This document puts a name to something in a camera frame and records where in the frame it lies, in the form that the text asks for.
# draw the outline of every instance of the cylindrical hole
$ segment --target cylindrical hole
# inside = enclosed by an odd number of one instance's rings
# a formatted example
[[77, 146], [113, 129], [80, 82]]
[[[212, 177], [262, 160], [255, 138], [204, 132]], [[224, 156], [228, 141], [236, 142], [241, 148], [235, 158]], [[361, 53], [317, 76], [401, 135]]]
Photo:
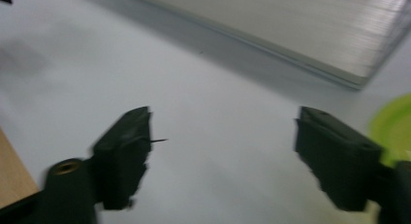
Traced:
[[54, 173], [56, 175], [65, 175], [68, 173], [72, 173], [73, 171], [77, 170], [79, 168], [79, 162], [68, 162], [62, 165], [59, 165]]

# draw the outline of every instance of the white table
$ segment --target white table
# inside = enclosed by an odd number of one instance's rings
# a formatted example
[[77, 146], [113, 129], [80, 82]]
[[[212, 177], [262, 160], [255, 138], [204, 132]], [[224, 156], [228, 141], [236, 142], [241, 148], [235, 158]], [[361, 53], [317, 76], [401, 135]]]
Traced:
[[150, 169], [132, 211], [102, 223], [372, 223], [336, 210], [293, 151], [299, 106], [366, 133], [409, 92], [408, 38], [357, 92], [136, 0], [0, 6], [0, 125], [39, 184], [150, 106]]

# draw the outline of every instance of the green object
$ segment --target green object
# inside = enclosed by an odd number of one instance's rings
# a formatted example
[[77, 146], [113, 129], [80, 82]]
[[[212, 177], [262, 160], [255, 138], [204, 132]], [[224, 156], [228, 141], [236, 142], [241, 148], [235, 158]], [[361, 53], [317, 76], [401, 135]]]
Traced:
[[393, 100], [370, 123], [370, 137], [386, 150], [382, 163], [411, 161], [411, 93]]

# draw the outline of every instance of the wooden surface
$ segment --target wooden surface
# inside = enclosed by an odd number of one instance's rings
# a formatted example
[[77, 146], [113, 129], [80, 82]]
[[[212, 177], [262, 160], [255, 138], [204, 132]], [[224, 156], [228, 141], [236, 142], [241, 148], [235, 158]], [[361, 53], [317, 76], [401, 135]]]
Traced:
[[0, 129], [0, 208], [37, 192], [37, 186]]

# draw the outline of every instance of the green plate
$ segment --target green plate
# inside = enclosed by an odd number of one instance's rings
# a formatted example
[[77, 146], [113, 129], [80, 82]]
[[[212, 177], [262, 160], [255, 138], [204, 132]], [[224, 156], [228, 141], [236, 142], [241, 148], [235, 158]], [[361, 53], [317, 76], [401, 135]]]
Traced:
[[382, 163], [411, 161], [411, 93], [393, 100], [370, 123], [371, 138], [385, 147]]

